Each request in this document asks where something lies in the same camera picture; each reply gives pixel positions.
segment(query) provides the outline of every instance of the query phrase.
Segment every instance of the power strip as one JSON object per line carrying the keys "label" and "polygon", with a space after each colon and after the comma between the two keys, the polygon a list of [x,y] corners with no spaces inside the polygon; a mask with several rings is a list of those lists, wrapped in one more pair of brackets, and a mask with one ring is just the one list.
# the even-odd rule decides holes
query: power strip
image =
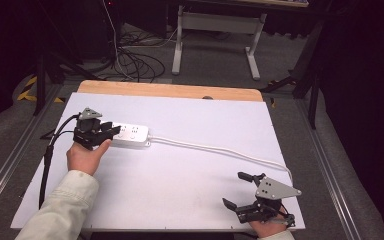
{"label": "power strip", "polygon": [[149,147],[151,142],[148,140],[149,128],[140,125],[112,122],[112,127],[120,126],[120,133],[113,137],[112,144],[116,147],[136,146]]}

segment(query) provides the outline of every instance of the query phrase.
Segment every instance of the white sleeve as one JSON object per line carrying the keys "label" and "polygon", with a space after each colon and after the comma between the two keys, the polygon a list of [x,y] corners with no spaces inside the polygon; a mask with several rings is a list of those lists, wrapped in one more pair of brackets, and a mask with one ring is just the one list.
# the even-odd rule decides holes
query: white sleeve
{"label": "white sleeve", "polygon": [[92,176],[69,171],[16,239],[77,239],[98,188]]}
{"label": "white sleeve", "polygon": [[257,240],[294,240],[294,236],[292,236],[292,233],[289,230],[285,230],[269,237],[258,238]]}

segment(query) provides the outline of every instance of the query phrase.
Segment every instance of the white table leg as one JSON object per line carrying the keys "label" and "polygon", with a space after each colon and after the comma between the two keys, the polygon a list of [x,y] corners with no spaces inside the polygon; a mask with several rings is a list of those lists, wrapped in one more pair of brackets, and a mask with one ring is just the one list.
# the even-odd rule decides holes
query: white table leg
{"label": "white table leg", "polygon": [[260,40],[261,31],[263,30],[264,22],[266,20],[266,14],[261,14],[260,21],[257,23],[254,32],[254,39],[251,47],[246,47],[245,52],[248,59],[249,68],[251,69],[252,78],[254,80],[260,80],[260,73],[258,72],[257,63],[255,62],[254,52],[257,48],[258,41]]}
{"label": "white table leg", "polygon": [[176,49],[174,50],[173,68],[171,73],[173,75],[179,75],[180,63],[182,60],[182,28],[183,28],[183,6],[179,6],[179,12],[177,16],[177,40]]}

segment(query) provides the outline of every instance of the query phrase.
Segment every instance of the wooden table edge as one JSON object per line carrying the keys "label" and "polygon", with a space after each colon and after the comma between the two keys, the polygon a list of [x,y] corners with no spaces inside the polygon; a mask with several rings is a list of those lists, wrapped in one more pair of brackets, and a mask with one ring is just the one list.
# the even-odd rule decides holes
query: wooden table edge
{"label": "wooden table edge", "polygon": [[195,98],[211,97],[215,100],[263,101],[256,89],[190,86],[175,84],[149,84],[133,82],[110,82],[84,80],[77,90],[79,93]]}

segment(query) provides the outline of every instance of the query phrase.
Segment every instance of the black cable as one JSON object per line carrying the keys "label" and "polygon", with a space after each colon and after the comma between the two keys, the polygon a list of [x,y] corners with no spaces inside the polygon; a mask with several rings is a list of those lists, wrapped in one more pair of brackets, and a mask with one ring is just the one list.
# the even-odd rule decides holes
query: black cable
{"label": "black cable", "polygon": [[128,58],[130,58],[130,60],[132,60],[133,64],[135,65],[136,73],[137,73],[137,77],[138,77],[138,80],[137,80],[137,81],[139,82],[139,80],[140,80],[140,74],[139,74],[139,68],[138,68],[138,65],[136,65],[136,61],[133,60],[133,58],[130,56],[130,54],[126,54],[126,56],[127,56]]}
{"label": "black cable", "polygon": [[[120,49],[120,52],[118,53],[124,60],[124,67],[126,67],[126,70],[127,70],[127,75],[131,75],[131,74],[136,74],[137,73],[137,70],[138,70],[138,67],[135,65],[135,61],[131,58],[131,56],[128,56],[128,54],[126,54],[123,49]],[[131,60],[130,63],[126,63],[126,58],[124,57],[129,57],[129,59]],[[133,71],[133,72],[129,72],[129,66],[133,65],[134,68],[136,69],[136,71]]]}
{"label": "black cable", "polygon": [[80,114],[76,114],[68,118],[58,129],[58,131],[54,134],[51,143],[46,147],[46,152],[43,155],[43,162],[44,162],[44,168],[43,168],[43,175],[42,175],[42,182],[40,184],[40,193],[39,193],[39,209],[42,206],[43,202],[45,201],[45,191],[46,191],[46,183],[48,181],[48,174],[49,174],[49,168],[51,167],[51,160],[52,155],[54,152],[54,145],[59,136],[61,136],[62,129],[73,119],[78,119]]}
{"label": "black cable", "polygon": [[[132,53],[132,52],[126,50],[126,49],[122,49],[121,51],[126,56],[129,56],[131,59],[136,59],[136,61],[144,64],[143,66],[146,66],[147,68],[149,68],[153,72],[153,76],[150,76],[150,77],[148,77],[148,76],[144,77],[146,72],[142,73],[141,74],[141,78],[142,79],[151,79],[151,82],[152,82],[156,77],[160,77],[160,76],[162,76],[165,73],[165,66],[164,66],[164,64],[160,60],[158,60],[158,59],[156,59],[154,57],[151,57],[149,55],[144,55],[144,54],[139,54],[139,53]],[[150,59],[156,61],[161,66],[162,71],[160,73],[156,74],[154,69],[148,63],[146,63],[143,59],[138,58],[137,56],[141,56],[141,57],[145,57],[145,58],[150,58]]]}
{"label": "black cable", "polygon": [[151,39],[151,38],[160,38],[158,36],[155,36],[150,33],[142,32],[142,31],[131,31],[131,32],[126,32],[122,37],[120,42],[124,46],[133,46],[137,43],[140,43],[146,39]]}
{"label": "black cable", "polygon": [[49,131],[49,132],[43,134],[42,136],[40,136],[39,139],[41,139],[41,140],[51,140],[52,137],[49,137],[49,135],[51,135],[53,132],[55,132],[55,130],[57,130],[57,129],[54,128],[54,129],[52,129],[51,131]]}
{"label": "black cable", "polygon": [[128,69],[128,67],[129,67],[129,65],[132,65],[133,64],[133,62],[132,63],[129,63],[129,64],[124,64],[123,66],[126,68],[126,73],[125,72],[120,72],[120,71],[118,71],[117,70],[117,68],[115,67],[115,66],[113,66],[113,69],[114,69],[114,71],[116,71],[117,73],[118,73],[118,76],[119,75],[122,75],[122,76],[125,76],[125,78],[124,78],[124,80],[126,80],[126,78],[131,78],[130,77],[130,75],[131,74],[133,74],[133,73],[136,73],[136,71],[134,71],[134,72],[129,72],[129,69]]}
{"label": "black cable", "polygon": [[60,137],[60,136],[63,135],[64,133],[74,133],[74,131],[64,131],[64,132],[60,133],[60,134],[58,135],[58,137]]}

